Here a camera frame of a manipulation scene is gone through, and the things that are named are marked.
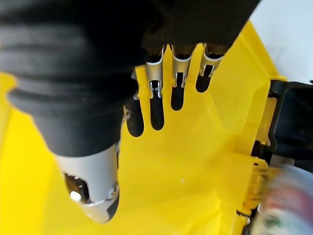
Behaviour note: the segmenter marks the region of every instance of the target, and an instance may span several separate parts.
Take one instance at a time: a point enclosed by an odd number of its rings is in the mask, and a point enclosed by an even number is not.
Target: black plastic part
[[[252,154],[267,162],[272,154],[312,160],[313,86],[273,80],[268,95],[277,99],[268,133],[270,145],[256,142]]]
[[[177,86],[172,88],[171,106],[172,109],[178,111],[182,108],[184,102],[184,88],[181,87],[183,73],[177,74]]]
[[[126,104],[125,108],[129,110],[130,117],[127,120],[127,129],[129,133],[134,137],[139,137],[143,133],[144,124],[142,111],[140,107],[140,101],[134,98],[131,98]]]

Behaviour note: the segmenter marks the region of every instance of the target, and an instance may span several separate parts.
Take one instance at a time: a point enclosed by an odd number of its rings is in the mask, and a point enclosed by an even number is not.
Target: black fingertip
[[[164,113],[162,98],[159,98],[157,94],[154,94],[150,99],[150,118],[153,129],[159,131],[164,126]]]
[[[198,92],[203,93],[205,92],[210,84],[211,78],[207,76],[200,76],[198,75],[197,82],[196,82],[196,89]]]
[[[182,108],[184,102],[184,88],[181,87],[183,82],[183,74],[177,74],[177,86],[172,88],[171,106],[175,111]]]
[[[129,133],[134,137],[139,137],[143,133],[143,117],[140,107],[140,101],[131,99],[125,104],[125,108],[130,111],[130,117],[126,121]]]

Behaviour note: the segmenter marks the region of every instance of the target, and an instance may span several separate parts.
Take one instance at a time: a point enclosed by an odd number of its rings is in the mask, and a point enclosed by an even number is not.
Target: robotic finger
[[[211,77],[218,68],[226,51],[227,50],[224,48],[217,50],[216,47],[204,44],[199,75],[196,82],[196,89],[198,92],[203,93],[208,89]]]
[[[151,125],[155,130],[161,130],[164,126],[162,102],[164,51],[165,47],[162,47],[157,54],[150,55],[149,61],[145,65],[150,97]]]
[[[171,46],[173,53],[173,88],[171,97],[172,109],[178,111],[183,106],[184,88],[192,52],[195,46],[177,47]]]

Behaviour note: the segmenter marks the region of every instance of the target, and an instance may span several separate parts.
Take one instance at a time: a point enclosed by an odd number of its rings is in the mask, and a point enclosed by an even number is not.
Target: black rubber sleeve
[[[143,133],[143,117],[140,107],[140,101],[131,98],[126,104],[125,108],[129,110],[130,117],[127,119],[127,129],[134,137],[139,137]]]
[[[119,141],[123,105],[138,89],[130,74],[109,81],[88,79],[60,84],[55,80],[33,83],[32,79],[18,79],[23,85],[12,90],[9,99],[33,116],[52,152],[86,156]],[[111,96],[111,92],[123,95]]]
[[[184,88],[181,87],[182,74],[178,73],[177,86],[172,88],[171,106],[172,109],[178,111],[182,108],[184,102]]]
[[[164,112],[162,98],[159,98],[157,94],[154,94],[150,99],[150,118],[153,129],[159,131],[164,126]]]

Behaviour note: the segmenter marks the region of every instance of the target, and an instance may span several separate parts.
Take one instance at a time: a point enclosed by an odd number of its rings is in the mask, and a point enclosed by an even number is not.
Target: yellow surface
[[[151,127],[144,68],[137,68],[145,129],[134,138],[123,125],[120,204],[107,224],[91,221],[70,201],[30,116],[13,110],[0,158],[0,234],[240,235],[246,218],[236,211],[249,213],[258,203],[267,167],[250,152],[277,71],[248,23],[201,94],[195,83],[202,50],[194,52],[176,112],[167,48],[161,131]]]

